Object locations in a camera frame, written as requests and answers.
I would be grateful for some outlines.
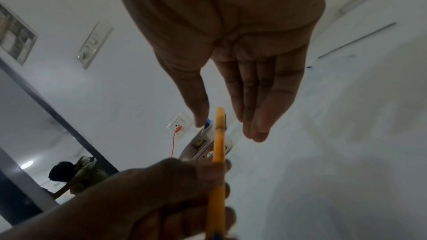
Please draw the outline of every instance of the yellow pencil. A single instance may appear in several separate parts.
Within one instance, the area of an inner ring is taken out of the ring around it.
[[[226,114],[224,108],[218,107],[215,122],[215,141],[213,142],[213,162],[226,161],[224,136],[226,133]],[[206,240],[222,240],[226,236],[226,186],[209,193]]]

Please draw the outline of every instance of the red wire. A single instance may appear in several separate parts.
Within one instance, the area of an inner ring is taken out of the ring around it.
[[[175,148],[175,134],[178,133],[178,131],[181,130],[181,127],[178,127],[175,132],[173,133],[173,138],[172,138],[172,154],[170,155],[171,158],[173,158],[173,149]]]

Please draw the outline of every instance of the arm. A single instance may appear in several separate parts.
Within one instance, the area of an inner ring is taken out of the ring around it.
[[[75,187],[76,185],[78,185],[80,183],[80,181],[83,180],[83,173],[81,173],[82,170],[80,170],[75,177],[73,177],[73,179],[71,179],[70,182],[68,182],[65,186],[63,186],[60,190],[58,190],[57,192],[55,192],[53,194],[53,198],[58,199],[59,197],[61,197],[62,194],[66,193],[67,190],[72,189],[73,187]]]

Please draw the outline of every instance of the hand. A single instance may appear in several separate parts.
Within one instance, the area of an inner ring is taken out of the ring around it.
[[[210,57],[243,132],[264,141],[293,103],[325,0],[123,0],[202,126],[209,102],[200,69]]]
[[[2,235],[11,239],[182,240],[202,233],[207,193],[230,163],[167,159],[118,173]],[[227,196],[230,187],[226,185]],[[226,226],[236,216],[226,208]]]

